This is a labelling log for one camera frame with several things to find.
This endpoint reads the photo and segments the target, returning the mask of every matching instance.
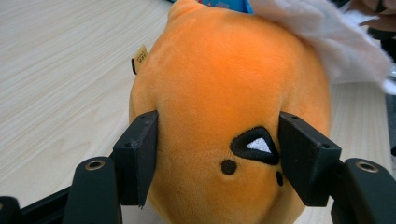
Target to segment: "orange fabric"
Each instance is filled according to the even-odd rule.
[[[131,92],[130,120],[158,110],[157,167],[149,199],[170,223],[292,223],[304,205],[280,164],[235,156],[239,134],[280,111],[328,134],[327,78],[310,46],[257,16],[178,0]],[[233,175],[221,171],[236,161]]]

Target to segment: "black metal bracket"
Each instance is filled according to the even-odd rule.
[[[334,198],[336,224],[387,224],[396,220],[396,181],[379,164],[363,159],[339,161],[341,148],[304,120],[279,117],[282,169],[307,206],[326,206]]]
[[[122,223],[122,204],[146,202],[158,117],[157,111],[138,116],[110,158],[92,158],[77,167],[70,188],[22,209],[15,198],[0,197],[0,224]],[[306,205],[326,206],[333,197],[336,224],[396,220],[396,181],[385,168],[362,159],[339,161],[341,148],[292,114],[280,114],[278,131],[283,173]]]

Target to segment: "white cloth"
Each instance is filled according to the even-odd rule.
[[[341,12],[328,0],[249,0],[253,13],[307,40],[317,51],[331,83],[371,81],[383,86],[389,56],[359,24],[375,19]]]

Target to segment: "table surface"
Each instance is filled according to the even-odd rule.
[[[70,185],[82,161],[106,156],[128,126],[130,59],[162,32],[170,2],[0,2],[0,195],[22,207]],[[384,94],[374,84],[332,86],[331,139],[342,160],[391,170]],[[162,223],[147,205],[125,223]],[[308,208],[296,223],[332,223]]]

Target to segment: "yellow tag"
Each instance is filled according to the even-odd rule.
[[[148,50],[146,46],[142,45],[137,53],[132,58],[132,69],[134,70],[134,74],[137,75],[139,73],[140,67],[143,64],[143,61],[148,57]]]

